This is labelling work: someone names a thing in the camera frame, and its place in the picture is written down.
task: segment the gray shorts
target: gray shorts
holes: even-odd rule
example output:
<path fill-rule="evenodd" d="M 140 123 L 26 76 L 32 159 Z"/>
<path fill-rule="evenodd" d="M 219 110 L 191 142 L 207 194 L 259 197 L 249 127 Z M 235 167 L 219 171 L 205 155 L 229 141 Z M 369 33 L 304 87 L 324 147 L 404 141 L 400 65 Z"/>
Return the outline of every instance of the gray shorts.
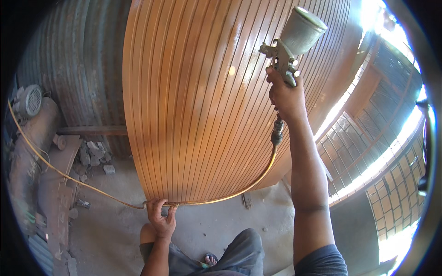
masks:
<path fill-rule="evenodd" d="M 141 256 L 147 261 L 153 248 L 153 242 L 140 244 Z M 218 263 L 204 268 L 201 262 L 186 256 L 173 243 L 169 246 L 169 275 L 197 275 L 206 272 L 230 270 L 245 275 L 263 275 L 264 249 L 261 237 L 254 229 L 249 228 L 236 236 L 227 247 Z"/>

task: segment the foot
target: foot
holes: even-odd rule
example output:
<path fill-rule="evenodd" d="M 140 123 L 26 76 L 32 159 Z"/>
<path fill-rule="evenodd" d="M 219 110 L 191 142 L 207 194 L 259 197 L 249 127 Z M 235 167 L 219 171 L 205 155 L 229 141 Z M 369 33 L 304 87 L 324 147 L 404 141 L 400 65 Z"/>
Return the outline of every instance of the foot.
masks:
<path fill-rule="evenodd" d="M 211 253 L 207 253 L 204 260 L 206 261 L 206 265 L 208 266 L 214 266 L 218 262 L 217 257 Z"/>

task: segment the wooden door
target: wooden door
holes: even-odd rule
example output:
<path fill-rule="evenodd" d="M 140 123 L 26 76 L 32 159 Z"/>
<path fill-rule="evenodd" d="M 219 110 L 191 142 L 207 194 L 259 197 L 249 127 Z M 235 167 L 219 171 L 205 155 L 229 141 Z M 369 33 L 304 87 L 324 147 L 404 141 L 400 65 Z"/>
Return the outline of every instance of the wooden door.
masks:
<path fill-rule="evenodd" d="M 309 120 L 319 127 L 356 55 L 362 30 L 349 16 L 354 3 L 360 1 L 134 0 L 123 98 L 146 197 L 207 200 L 241 190 L 261 174 L 276 112 L 265 81 L 269 60 L 258 49 L 279 37 L 297 4 L 329 27 L 298 57 Z M 287 129 L 284 135 L 274 168 L 257 188 L 276 184 L 290 168 Z"/>

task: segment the knee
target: knee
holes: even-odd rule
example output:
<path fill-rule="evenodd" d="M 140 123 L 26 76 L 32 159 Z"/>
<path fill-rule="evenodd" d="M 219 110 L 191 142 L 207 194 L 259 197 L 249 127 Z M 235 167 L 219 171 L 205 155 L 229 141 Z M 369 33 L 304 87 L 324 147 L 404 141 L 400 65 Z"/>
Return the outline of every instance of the knee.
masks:
<path fill-rule="evenodd" d="M 146 223 L 141 227 L 140 231 L 140 244 L 149 243 L 155 241 L 156 231 L 150 223 Z"/>
<path fill-rule="evenodd" d="M 261 239 L 261 236 L 258 234 L 258 232 L 253 228 L 247 228 L 246 230 L 243 230 L 240 235 L 243 235 L 247 238 L 259 238 Z"/>
<path fill-rule="evenodd" d="M 258 234 L 258 232 L 253 228 L 248 228 L 246 230 L 243 230 L 239 236 L 241 236 L 242 239 L 247 241 L 250 245 L 255 247 L 255 249 L 260 250 L 263 245 L 261 241 L 261 236 Z"/>

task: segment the spray gun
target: spray gun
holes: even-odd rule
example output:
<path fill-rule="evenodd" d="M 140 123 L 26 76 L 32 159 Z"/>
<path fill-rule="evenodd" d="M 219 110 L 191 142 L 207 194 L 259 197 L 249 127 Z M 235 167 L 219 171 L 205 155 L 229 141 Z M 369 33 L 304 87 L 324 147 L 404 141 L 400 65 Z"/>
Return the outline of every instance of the spray gun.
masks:
<path fill-rule="evenodd" d="M 259 48 L 259 52 L 271 58 L 271 66 L 278 71 L 284 82 L 291 87 L 296 86 L 295 77 L 300 75 L 295 66 L 298 60 L 294 55 L 302 55 L 316 43 L 319 37 L 325 33 L 327 26 L 313 13 L 295 6 L 289 17 L 281 37 L 273 40 L 275 46 L 266 45 L 264 42 Z M 282 141 L 282 130 L 284 122 L 279 114 L 273 124 L 271 141 L 278 146 Z"/>

